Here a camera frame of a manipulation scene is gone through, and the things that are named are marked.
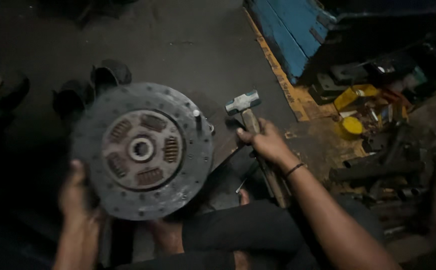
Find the wrist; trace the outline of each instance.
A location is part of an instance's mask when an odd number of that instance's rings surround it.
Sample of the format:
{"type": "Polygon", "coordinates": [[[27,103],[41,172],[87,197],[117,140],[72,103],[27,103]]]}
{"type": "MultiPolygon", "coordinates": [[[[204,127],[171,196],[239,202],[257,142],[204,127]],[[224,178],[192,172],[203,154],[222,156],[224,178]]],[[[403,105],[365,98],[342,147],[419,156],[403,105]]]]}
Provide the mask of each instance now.
{"type": "Polygon", "coordinates": [[[288,150],[281,156],[277,164],[281,171],[286,174],[289,170],[293,169],[300,163],[301,160],[295,154],[293,154],[292,151],[288,150]]]}

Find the bracelet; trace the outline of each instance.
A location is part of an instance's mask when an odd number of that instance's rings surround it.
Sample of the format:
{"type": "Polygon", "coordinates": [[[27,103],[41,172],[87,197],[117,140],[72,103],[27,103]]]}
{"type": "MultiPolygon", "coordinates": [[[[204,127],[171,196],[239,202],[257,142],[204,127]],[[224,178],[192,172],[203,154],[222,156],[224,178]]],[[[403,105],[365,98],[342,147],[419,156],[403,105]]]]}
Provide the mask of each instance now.
{"type": "Polygon", "coordinates": [[[296,165],[295,167],[293,167],[293,169],[290,169],[286,174],[285,174],[285,178],[288,178],[289,175],[291,175],[296,169],[300,168],[301,166],[305,165],[305,163],[300,163],[298,165],[296,165]]]}

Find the blue wooden box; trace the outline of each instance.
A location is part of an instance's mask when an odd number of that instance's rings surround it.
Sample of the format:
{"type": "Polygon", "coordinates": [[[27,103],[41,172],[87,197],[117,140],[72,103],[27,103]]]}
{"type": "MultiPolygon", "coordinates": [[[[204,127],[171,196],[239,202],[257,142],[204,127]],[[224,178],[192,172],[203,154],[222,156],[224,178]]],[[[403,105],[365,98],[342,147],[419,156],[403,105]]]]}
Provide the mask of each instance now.
{"type": "Polygon", "coordinates": [[[358,12],[346,7],[328,10],[315,0],[244,3],[294,85],[310,85],[317,72],[331,65],[365,62],[436,34],[436,1],[422,6],[413,1],[386,4],[358,12]]]}

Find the metal pin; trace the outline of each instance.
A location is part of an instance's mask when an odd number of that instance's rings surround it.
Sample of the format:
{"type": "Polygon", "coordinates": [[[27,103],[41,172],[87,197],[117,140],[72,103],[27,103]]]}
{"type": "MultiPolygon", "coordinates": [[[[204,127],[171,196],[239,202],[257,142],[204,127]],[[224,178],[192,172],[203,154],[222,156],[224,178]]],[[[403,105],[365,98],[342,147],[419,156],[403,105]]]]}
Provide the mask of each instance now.
{"type": "Polygon", "coordinates": [[[239,190],[241,189],[241,187],[243,186],[243,184],[246,182],[246,179],[248,179],[248,178],[245,178],[245,180],[243,180],[243,182],[241,183],[241,185],[239,185],[238,189],[235,191],[236,194],[239,193],[239,190]]]}

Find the clutch plate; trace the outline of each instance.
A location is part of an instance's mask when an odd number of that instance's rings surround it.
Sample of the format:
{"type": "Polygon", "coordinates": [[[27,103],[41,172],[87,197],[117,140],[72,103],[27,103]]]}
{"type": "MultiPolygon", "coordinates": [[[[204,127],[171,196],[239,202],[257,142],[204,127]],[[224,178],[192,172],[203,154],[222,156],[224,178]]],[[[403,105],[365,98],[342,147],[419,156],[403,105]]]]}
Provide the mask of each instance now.
{"type": "Polygon", "coordinates": [[[152,220],[186,205],[212,166],[208,122],[177,90],[118,86],[77,123],[73,154],[89,164],[101,205],[121,219],[152,220]]]}

